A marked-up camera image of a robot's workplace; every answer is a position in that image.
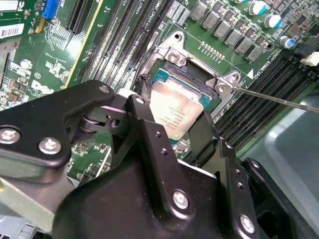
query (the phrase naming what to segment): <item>metal screw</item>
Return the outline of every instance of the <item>metal screw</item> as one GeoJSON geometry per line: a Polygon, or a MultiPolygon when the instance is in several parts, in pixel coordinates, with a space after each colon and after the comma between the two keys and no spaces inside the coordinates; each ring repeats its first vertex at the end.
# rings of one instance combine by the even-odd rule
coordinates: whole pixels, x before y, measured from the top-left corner
{"type": "Polygon", "coordinates": [[[110,92],[109,88],[107,88],[106,86],[100,86],[99,89],[100,89],[100,91],[102,91],[104,93],[109,93],[110,92]]]}
{"type": "Polygon", "coordinates": [[[258,163],[257,163],[256,161],[252,161],[251,163],[253,164],[253,166],[254,166],[255,168],[259,168],[259,165],[258,165],[258,163]]]}
{"type": "Polygon", "coordinates": [[[39,149],[45,154],[57,154],[61,151],[60,142],[54,138],[46,138],[39,143],[39,149]]]}
{"type": "Polygon", "coordinates": [[[0,143],[12,144],[16,143],[20,139],[21,135],[13,128],[1,128],[0,129],[0,143]]]}
{"type": "Polygon", "coordinates": [[[180,209],[188,208],[188,198],[181,191],[175,191],[173,193],[173,200],[176,206],[178,206],[180,209]]]}
{"type": "Polygon", "coordinates": [[[246,230],[248,233],[254,233],[255,232],[255,227],[252,221],[245,215],[240,216],[240,223],[243,226],[243,228],[246,230]]]}
{"type": "Polygon", "coordinates": [[[168,55],[168,59],[171,63],[176,63],[179,61],[179,55],[177,55],[175,52],[172,52],[168,55]]]}
{"type": "Polygon", "coordinates": [[[234,74],[231,76],[232,81],[237,81],[239,79],[239,76],[237,74],[234,74]]]}
{"type": "Polygon", "coordinates": [[[226,84],[225,83],[219,83],[217,86],[216,86],[216,91],[218,93],[224,93],[225,90],[226,90],[226,84]]]}
{"type": "Polygon", "coordinates": [[[136,101],[139,102],[140,104],[145,103],[145,101],[141,97],[136,97],[136,101]]]}

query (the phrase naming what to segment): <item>blue connector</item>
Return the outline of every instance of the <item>blue connector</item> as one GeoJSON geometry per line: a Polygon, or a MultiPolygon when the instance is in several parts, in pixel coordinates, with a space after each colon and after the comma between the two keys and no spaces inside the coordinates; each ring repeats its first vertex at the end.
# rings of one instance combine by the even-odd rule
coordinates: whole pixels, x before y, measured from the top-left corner
{"type": "Polygon", "coordinates": [[[56,12],[58,11],[60,4],[60,0],[47,0],[44,13],[42,13],[42,16],[45,19],[54,18],[56,15],[56,12]]]}

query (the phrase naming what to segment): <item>gray chip component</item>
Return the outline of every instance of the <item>gray chip component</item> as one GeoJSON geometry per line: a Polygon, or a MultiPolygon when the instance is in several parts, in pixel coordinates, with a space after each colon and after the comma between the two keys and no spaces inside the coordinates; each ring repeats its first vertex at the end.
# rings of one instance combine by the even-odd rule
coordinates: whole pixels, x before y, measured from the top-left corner
{"type": "Polygon", "coordinates": [[[210,30],[218,20],[219,16],[211,11],[205,21],[202,22],[202,25],[206,29],[210,30]]]}
{"type": "Polygon", "coordinates": [[[244,38],[244,40],[239,44],[236,50],[242,54],[245,54],[252,44],[253,43],[250,40],[248,40],[247,38],[244,38]]]}
{"type": "Polygon", "coordinates": [[[236,45],[240,37],[241,33],[237,30],[233,30],[233,32],[229,35],[225,42],[230,46],[234,46],[236,45]]]}
{"type": "Polygon", "coordinates": [[[199,21],[203,17],[206,9],[207,7],[199,1],[191,12],[190,17],[195,21],[199,21]]]}
{"type": "Polygon", "coordinates": [[[219,38],[224,38],[225,35],[228,33],[229,29],[230,29],[230,25],[227,22],[222,21],[222,23],[216,29],[214,34],[215,36],[218,36],[219,38]]]}
{"type": "Polygon", "coordinates": [[[259,47],[255,47],[246,58],[250,61],[256,61],[262,53],[263,51],[259,47]]]}

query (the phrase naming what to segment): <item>screw head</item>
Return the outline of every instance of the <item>screw head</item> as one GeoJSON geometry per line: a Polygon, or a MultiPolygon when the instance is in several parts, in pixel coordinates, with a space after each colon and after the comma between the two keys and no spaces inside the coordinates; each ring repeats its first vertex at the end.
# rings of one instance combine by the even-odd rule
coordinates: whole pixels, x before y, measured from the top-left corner
{"type": "Polygon", "coordinates": [[[171,63],[176,63],[179,61],[179,55],[175,52],[172,52],[168,55],[168,59],[171,63]]]}
{"type": "Polygon", "coordinates": [[[254,224],[247,216],[241,215],[239,219],[240,219],[241,225],[243,226],[246,232],[251,234],[255,232],[254,224]]]}
{"type": "Polygon", "coordinates": [[[257,163],[256,161],[252,161],[251,163],[253,164],[253,166],[254,166],[255,168],[259,168],[259,165],[258,165],[258,163],[257,163]]]}
{"type": "Polygon", "coordinates": [[[181,191],[175,191],[173,193],[173,200],[176,206],[178,206],[180,209],[188,208],[188,198],[181,191]]]}
{"type": "Polygon", "coordinates": [[[39,149],[45,154],[57,154],[61,151],[62,146],[57,139],[46,138],[39,143],[39,149]]]}
{"type": "Polygon", "coordinates": [[[216,91],[218,92],[218,93],[224,93],[225,92],[225,90],[226,90],[226,85],[224,84],[224,83],[219,83],[219,84],[217,84],[216,85],[216,91]]]}
{"type": "Polygon", "coordinates": [[[16,143],[20,139],[21,135],[13,128],[1,128],[0,129],[0,143],[12,144],[16,143]]]}

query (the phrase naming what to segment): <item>motherboard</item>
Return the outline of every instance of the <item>motherboard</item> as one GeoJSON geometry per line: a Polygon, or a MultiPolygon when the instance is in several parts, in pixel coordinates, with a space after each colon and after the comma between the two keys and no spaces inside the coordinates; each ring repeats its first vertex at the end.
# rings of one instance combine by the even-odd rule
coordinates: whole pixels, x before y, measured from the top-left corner
{"type": "MultiPolygon", "coordinates": [[[[196,165],[187,131],[202,111],[237,149],[318,84],[317,0],[0,0],[0,110],[97,79],[115,92],[153,83],[151,109],[179,159],[196,165]]],[[[110,136],[72,148],[68,176],[110,169],[110,136]]]]}

